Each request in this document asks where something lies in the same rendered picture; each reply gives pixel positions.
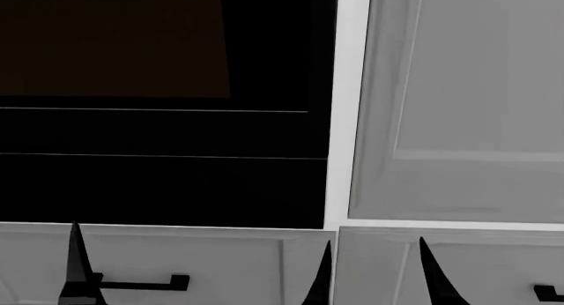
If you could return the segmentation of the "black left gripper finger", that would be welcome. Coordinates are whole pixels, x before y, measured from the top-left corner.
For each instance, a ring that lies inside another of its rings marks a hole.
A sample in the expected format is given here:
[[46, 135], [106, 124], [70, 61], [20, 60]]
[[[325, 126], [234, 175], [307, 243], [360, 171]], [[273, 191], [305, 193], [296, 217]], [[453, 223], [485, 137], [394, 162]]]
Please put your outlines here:
[[57, 305], [108, 305], [93, 275], [79, 224], [71, 225], [66, 279]]

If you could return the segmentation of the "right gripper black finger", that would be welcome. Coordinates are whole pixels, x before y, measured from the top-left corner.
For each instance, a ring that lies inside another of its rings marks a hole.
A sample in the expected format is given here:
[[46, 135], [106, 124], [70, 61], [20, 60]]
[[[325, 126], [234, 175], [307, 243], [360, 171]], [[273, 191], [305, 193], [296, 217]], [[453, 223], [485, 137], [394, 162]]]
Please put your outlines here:
[[315, 280], [301, 305], [330, 305], [331, 282], [331, 243], [328, 242], [323, 252]]
[[432, 305], [470, 305], [450, 283], [424, 238], [419, 238], [419, 253]]

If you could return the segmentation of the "black built-in microwave oven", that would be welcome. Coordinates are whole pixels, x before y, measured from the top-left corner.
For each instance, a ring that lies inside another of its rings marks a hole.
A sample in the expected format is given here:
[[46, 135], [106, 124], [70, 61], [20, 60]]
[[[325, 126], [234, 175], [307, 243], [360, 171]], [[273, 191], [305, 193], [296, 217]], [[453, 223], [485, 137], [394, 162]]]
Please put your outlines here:
[[0, 0], [0, 222], [320, 230], [338, 0]]

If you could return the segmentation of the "narrow grey drawer front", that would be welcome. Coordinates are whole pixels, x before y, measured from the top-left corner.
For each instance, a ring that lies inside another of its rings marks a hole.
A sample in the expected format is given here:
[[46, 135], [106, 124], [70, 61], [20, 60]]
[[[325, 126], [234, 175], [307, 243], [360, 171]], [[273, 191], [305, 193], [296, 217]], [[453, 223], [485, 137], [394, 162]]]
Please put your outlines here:
[[564, 233], [414, 227], [342, 227], [334, 305], [432, 305], [421, 241], [470, 305], [564, 305]]

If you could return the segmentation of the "wide grey drawer front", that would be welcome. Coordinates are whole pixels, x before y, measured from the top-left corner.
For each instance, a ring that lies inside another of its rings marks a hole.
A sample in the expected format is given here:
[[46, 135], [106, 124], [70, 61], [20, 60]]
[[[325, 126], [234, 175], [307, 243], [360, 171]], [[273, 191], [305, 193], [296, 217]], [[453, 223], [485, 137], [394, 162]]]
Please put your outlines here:
[[[0, 222], [0, 305], [57, 305], [71, 225]], [[328, 242], [314, 230], [82, 225], [103, 281], [168, 283], [187, 291], [102, 288], [108, 305], [301, 305]]]

